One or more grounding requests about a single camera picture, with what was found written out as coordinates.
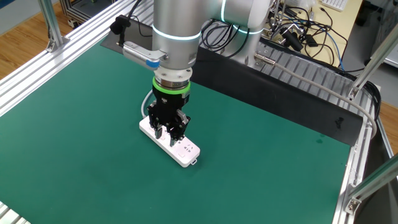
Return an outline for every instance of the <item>aluminum frame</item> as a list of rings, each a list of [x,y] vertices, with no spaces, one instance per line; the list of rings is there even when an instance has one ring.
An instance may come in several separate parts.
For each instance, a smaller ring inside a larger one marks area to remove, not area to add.
[[[110,7],[106,8],[104,11],[100,12],[98,15],[66,35],[70,41],[64,46],[52,53],[48,53],[46,51],[41,52],[16,71],[0,80],[0,116],[7,113],[12,107],[17,105],[38,87],[43,85],[47,80],[56,75],[69,63],[77,59],[90,47],[97,44],[108,34],[109,26],[114,21],[114,18],[120,14],[127,14],[132,4],[134,4],[134,1],[117,1],[110,5]],[[152,6],[153,0],[148,0],[143,1],[143,3],[136,9],[136,15],[140,21],[150,26],[152,25],[153,16]],[[327,68],[323,68],[313,62],[272,49],[264,44],[259,44],[257,49],[261,54],[285,65],[287,68],[293,70],[299,75],[303,75],[305,78],[309,78],[320,83],[341,95],[348,94],[348,87],[352,84],[352,81],[333,73]],[[270,66],[266,65],[264,62],[256,62],[253,68],[262,71],[264,75],[268,74],[274,78],[278,78],[289,85],[296,86],[299,89],[307,91],[362,116],[357,109],[352,106],[350,107],[345,102],[342,102],[333,96],[328,96],[328,94],[321,90],[311,87],[308,83],[298,81],[283,72],[281,73],[278,69],[274,68],[272,70]],[[361,90],[355,101],[374,116],[373,101],[367,92]],[[370,137],[371,127],[365,117],[358,141],[355,146],[351,147],[349,152],[340,195],[338,197],[335,214],[333,216],[333,224],[353,223],[354,221],[354,216],[346,213],[343,209],[343,204],[348,200],[346,188],[348,184],[357,185],[363,179]]]

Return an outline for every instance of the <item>power cord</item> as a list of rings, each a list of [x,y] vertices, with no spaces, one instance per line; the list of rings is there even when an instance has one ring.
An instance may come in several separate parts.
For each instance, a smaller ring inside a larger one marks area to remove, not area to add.
[[[241,46],[235,53],[233,53],[233,54],[231,54],[231,55],[229,55],[229,56],[227,56],[227,57],[224,57],[224,58],[222,58],[222,59],[218,59],[218,60],[197,60],[197,62],[217,62],[217,61],[220,61],[220,60],[229,59],[229,58],[231,58],[231,57],[234,57],[235,55],[237,55],[238,53],[240,53],[240,51],[242,51],[242,49],[244,48],[244,46],[245,46],[246,43],[248,42],[249,35],[250,35],[250,29],[248,29],[248,32],[247,32],[247,34],[246,34],[246,38],[244,39],[242,46]]]
[[[141,22],[139,21],[139,19],[138,19],[137,16],[131,16],[131,17],[135,17],[135,18],[137,19],[137,22],[138,22],[138,31],[139,31],[139,33],[140,33],[141,36],[143,36],[143,37],[152,37],[152,34],[151,34],[151,35],[144,35],[144,34],[142,34],[142,32],[141,32]]]
[[[144,98],[144,101],[141,104],[141,115],[142,115],[142,118],[146,118],[147,117],[147,115],[145,115],[145,113],[144,113],[144,108],[145,108],[145,105],[147,104],[150,96],[152,96],[152,90],[150,90],[148,92],[148,94]]]

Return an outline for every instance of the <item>white power strip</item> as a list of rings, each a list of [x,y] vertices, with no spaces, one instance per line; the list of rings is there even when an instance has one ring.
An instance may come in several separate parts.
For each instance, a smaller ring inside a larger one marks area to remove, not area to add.
[[[181,141],[177,141],[173,147],[170,147],[170,134],[163,126],[162,137],[156,139],[155,130],[149,125],[149,117],[147,116],[139,123],[139,129],[148,135],[158,146],[160,146],[169,156],[177,161],[182,167],[194,165],[200,154],[200,149],[187,137]]]

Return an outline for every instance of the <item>silver robot arm segment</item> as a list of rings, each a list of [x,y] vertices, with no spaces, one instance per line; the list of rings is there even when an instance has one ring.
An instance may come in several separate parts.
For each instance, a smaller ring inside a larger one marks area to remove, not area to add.
[[[161,137],[163,127],[167,128],[170,134],[170,146],[185,136],[190,117],[182,112],[182,107],[189,101],[189,80],[192,76],[192,66],[196,62],[201,28],[205,21],[213,18],[248,29],[262,30],[270,1],[155,0],[152,52],[157,52],[156,58],[144,57],[139,52],[134,54],[146,62],[150,60],[150,65],[160,64],[159,68],[152,67],[155,72],[152,91],[156,100],[147,107],[150,126],[155,129],[156,138]],[[249,46],[250,48],[244,51],[246,55],[253,49],[252,45]],[[137,57],[131,55],[129,58],[137,60]]]
[[[195,64],[203,23],[214,18],[250,29],[266,18],[271,0],[155,0],[152,46],[167,54],[160,66],[185,70]]]

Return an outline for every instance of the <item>green work mat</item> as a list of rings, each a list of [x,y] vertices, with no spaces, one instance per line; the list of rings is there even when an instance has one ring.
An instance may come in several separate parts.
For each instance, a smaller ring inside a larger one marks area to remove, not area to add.
[[[139,129],[153,73],[96,44],[0,118],[0,201],[33,224],[331,223],[349,146],[192,83],[180,167]]]

